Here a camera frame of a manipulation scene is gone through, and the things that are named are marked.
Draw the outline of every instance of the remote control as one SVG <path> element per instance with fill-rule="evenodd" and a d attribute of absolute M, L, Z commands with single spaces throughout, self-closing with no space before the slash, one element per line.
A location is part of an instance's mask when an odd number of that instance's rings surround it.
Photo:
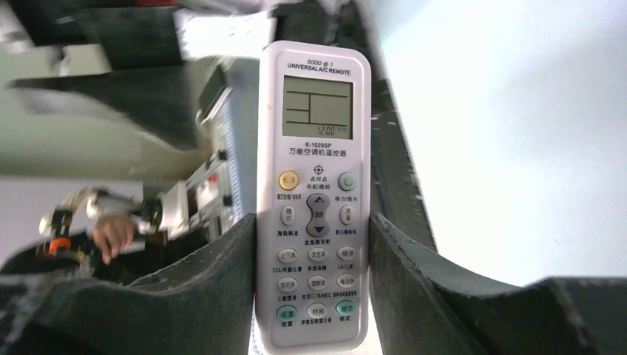
<path fill-rule="evenodd" d="M 262 54 L 255 312 L 267 354 L 365 338 L 370 82 L 355 50 L 276 41 Z"/>

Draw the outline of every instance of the ceiling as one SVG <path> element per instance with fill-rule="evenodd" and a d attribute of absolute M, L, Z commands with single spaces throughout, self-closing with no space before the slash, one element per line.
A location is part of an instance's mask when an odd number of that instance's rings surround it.
<path fill-rule="evenodd" d="M 70 47 L 70 75 L 109 71 L 98 46 Z M 0 82 L 52 76 L 44 52 L 0 49 Z M 0 91 L 0 175 L 110 180 L 186 178 L 204 159 L 155 143 L 126 124 L 87 116 L 32 115 Z"/>

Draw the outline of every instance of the teal button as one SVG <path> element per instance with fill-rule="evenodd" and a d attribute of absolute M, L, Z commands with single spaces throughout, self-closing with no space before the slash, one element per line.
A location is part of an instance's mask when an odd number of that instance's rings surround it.
<path fill-rule="evenodd" d="M 357 178 L 353 175 L 353 173 L 345 172 L 339 176 L 337 184 L 339 185 L 339 188 L 344 191 L 353 191 L 357 185 Z"/>
<path fill-rule="evenodd" d="M 282 305 L 277 309 L 277 318 L 281 322 L 289 322 L 296 318 L 296 307 L 292 305 Z"/>
<path fill-rule="evenodd" d="M 335 306 L 335 310 L 341 316 L 350 316 L 355 313 L 357 306 L 355 306 L 353 301 L 343 300 Z"/>

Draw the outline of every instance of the lcd screen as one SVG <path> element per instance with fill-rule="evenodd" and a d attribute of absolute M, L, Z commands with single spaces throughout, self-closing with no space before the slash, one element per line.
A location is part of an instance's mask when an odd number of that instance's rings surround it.
<path fill-rule="evenodd" d="M 353 83 L 285 76 L 283 135 L 353 139 Z"/>

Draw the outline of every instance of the yellow button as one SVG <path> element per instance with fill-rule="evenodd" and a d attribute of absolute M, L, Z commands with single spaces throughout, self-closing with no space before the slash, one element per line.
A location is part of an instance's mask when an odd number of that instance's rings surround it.
<path fill-rule="evenodd" d="M 284 172 L 279 177 L 279 186 L 284 190 L 294 190 L 298 186 L 298 176 L 294 172 Z"/>

